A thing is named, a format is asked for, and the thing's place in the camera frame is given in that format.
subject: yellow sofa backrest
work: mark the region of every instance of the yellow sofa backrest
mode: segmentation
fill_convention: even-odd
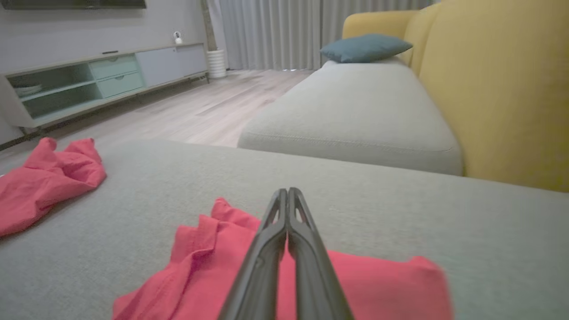
[[[569,0],[447,0],[425,42],[465,175],[569,192]]]
[[[407,23],[405,36],[403,39],[411,44],[413,48],[401,54],[401,59],[413,69],[413,72],[419,76],[421,64],[423,62],[424,50],[427,45],[428,35],[437,14],[439,13],[441,3],[426,7],[415,13]]]

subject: sofa seat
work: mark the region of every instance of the sofa seat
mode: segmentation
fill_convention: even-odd
[[[413,71],[328,62],[251,120],[240,148],[462,175],[459,145]]]
[[[425,256],[456,319],[566,319],[569,195],[478,179],[171,141],[99,148],[107,179],[0,241],[0,318],[108,320],[219,196],[261,217],[298,187],[330,250]]]

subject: tv cabinet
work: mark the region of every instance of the tv cabinet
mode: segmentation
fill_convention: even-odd
[[[0,109],[25,132],[197,77],[209,81],[202,43],[100,55],[2,75]],[[32,95],[14,90],[38,84]]]

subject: pink fabric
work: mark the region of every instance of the pink fabric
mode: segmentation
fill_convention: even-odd
[[[200,216],[197,228],[178,228],[170,263],[138,290],[118,298],[113,319],[217,318],[259,220],[221,198],[211,215]],[[328,254],[356,319],[452,319],[444,274],[427,259],[394,262]],[[296,319],[295,292],[294,260],[286,252],[277,319]]]
[[[24,165],[0,177],[0,237],[22,231],[56,203],[96,188],[105,179],[93,139],[73,141],[63,152],[43,138]]]

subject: laminate floor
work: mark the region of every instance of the laminate floor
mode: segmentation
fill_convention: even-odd
[[[102,108],[48,133],[58,150],[94,138],[102,149],[129,140],[165,139],[236,147],[243,127],[265,105],[312,71],[231,71],[228,77],[178,84]],[[0,151],[0,174],[20,166],[38,138]]]

